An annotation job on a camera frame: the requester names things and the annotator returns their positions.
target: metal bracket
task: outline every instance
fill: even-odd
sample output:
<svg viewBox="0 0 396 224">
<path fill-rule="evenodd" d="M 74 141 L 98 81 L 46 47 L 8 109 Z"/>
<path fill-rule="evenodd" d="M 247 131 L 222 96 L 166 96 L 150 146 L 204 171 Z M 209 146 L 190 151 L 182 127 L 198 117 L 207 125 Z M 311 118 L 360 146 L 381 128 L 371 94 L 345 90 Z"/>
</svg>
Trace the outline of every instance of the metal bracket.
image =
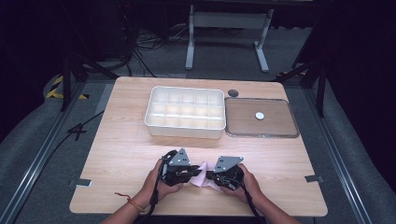
<svg viewBox="0 0 396 224">
<path fill-rule="evenodd" d="M 307 176 L 305 177 L 305 180 L 306 180 L 307 183 L 309 183 L 309 182 L 314 182 L 314 181 L 318 181 L 318 183 L 320 184 L 320 183 L 323 183 L 323 182 L 324 182 L 323 178 L 322 178 L 320 175 L 318 175 L 318 176 L 315 176 L 315 175 L 307 175 Z"/>
<path fill-rule="evenodd" d="M 69 186 L 70 188 L 75 188 L 75 187 L 85 187 L 88 188 L 92 184 L 92 181 L 90 179 L 78 179 L 78 180 L 70 180 Z"/>
<path fill-rule="evenodd" d="M 218 162 L 216 163 L 214 173 L 221 173 L 226 172 L 229 169 L 233 168 L 236 164 L 241 162 L 244 158 L 243 157 L 226 157 L 226 156 L 219 156 Z"/>
<path fill-rule="evenodd" d="M 181 148 L 178 153 L 169 161 L 170 166 L 189 166 L 191 164 L 186 150 Z"/>
</svg>

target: clear plastic tray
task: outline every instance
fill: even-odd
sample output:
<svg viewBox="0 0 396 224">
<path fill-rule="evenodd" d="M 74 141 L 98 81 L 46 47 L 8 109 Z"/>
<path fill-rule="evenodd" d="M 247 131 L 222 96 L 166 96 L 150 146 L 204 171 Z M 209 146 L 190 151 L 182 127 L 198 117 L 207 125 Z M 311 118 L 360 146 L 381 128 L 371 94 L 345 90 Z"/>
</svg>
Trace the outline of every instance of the clear plastic tray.
<svg viewBox="0 0 396 224">
<path fill-rule="evenodd" d="M 145 123 L 151 135 L 220 138 L 226 126 L 224 92 L 155 87 Z"/>
<path fill-rule="evenodd" d="M 290 105 L 281 99 L 226 98 L 226 133 L 235 137 L 300 135 Z"/>
</svg>

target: bracelet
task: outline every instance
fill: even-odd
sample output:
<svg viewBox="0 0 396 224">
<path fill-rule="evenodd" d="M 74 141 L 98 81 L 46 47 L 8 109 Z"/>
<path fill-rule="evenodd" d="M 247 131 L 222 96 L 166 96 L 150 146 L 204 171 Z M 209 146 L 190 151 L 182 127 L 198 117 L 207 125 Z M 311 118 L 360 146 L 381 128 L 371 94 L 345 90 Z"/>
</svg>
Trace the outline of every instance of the bracelet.
<svg viewBox="0 0 396 224">
<path fill-rule="evenodd" d="M 115 192 L 115 194 L 118 194 L 118 195 L 123 196 L 123 197 L 128 197 L 128 199 L 127 199 L 128 203 L 131 203 L 135 208 L 137 208 L 137 210 L 140 211 L 140 213 L 146 213 L 146 210 L 143 209 L 142 207 L 140 207 L 140 206 L 139 206 L 137 203 L 135 203 L 134 201 L 132 201 L 131 196 L 129 196 L 128 194 L 120 194 L 120 193 L 118 193 L 118 192 Z"/>
</svg>

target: metal frame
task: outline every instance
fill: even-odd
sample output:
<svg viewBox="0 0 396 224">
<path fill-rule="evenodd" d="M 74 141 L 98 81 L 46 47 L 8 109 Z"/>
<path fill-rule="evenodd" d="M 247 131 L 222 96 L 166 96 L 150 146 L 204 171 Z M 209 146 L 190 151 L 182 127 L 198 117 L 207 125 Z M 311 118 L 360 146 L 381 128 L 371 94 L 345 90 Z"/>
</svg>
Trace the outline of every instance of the metal frame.
<svg viewBox="0 0 396 224">
<path fill-rule="evenodd" d="M 262 46 L 268 33 L 271 23 L 273 9 L 269 9 L 266 14 L 247 13 L 220 13 L 220 12 L 195 12 L 194 5 L 190 6 L 189 21 L 189 46 L 187 48 L 186 69 L 191 70 L 194 59 L 194 27 L 225 27 L 243 29 L 262 29 L 262 36 L 259 41 L 255 41 L 254 49 L 260 62 L 260 67 L 264 73 L 269 72 L 267 61 L 265 60 Z"/>
<path fill-rule="evenodd" d="M 356 219 L 359 223 L 373 223 L 367 213 L 363 201 L 361 200 L 361 196 L 356 189 L 355 182 L 349 174 L 349 171 L 341 157 L 338 147 L 332 139 L 332 134 L 327 127 L 326 121 L 317 111 L 316 99 L 313 92 L 307 89 L 304 89 L 303 92 L 326 140 L 326 144 L 328 146 L 327 149 L 332 160 L 332 164 L 338 174 L 338 177 L 340 178 L 346 196 L 349 199 L 349 203 L 353 212 L 355 213 Z"/>
<path fill-rule="evenodd" d="M 81 95 L 84 86 L 85 83 L 82 82 L 76 84 L 76 87 L 74 88 L 74 91 L 72 93 L 72 97 L 71 97 L 72 100 L 69 102 L 68 107 L 66 107 L 64 109 L 64 112 L 61 112 L 57 117 L 57 119 L 55 120 L 46 140 L 39 149 L 32 164 L 27 169 L 22 179 L 22 182 L 20 183 L 14 195 L 12 196 L 3 215 L 0 216 L 1 224 L 15 222 L 19 212 L 22 210 L 25 202 L 27 201 L 30 192 L 35 186 L 35 182 L 37 181 L 41 172 L 44 170 L 51 155 L 55 152 L 56 148 L 54 147 L 54 145 L 58 137 L 58 134 L 62 129 L 65 120 L 73 107 L 73 104 L 77 101 L 78 97 Z"/>
</svg>

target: round white object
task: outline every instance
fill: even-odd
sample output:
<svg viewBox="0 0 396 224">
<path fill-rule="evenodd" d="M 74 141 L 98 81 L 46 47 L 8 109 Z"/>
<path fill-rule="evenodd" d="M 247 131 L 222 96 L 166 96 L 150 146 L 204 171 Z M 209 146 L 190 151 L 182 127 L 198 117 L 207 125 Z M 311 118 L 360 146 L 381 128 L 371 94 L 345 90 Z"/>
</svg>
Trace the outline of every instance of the round white object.
<svg viewBox="0 0 396 224">
<path fill-rule="evenodd" d="M 264 114 L 262 112 L 257 112 L 256 113 L 256 119 L 264 119 Z"/>
</svg>

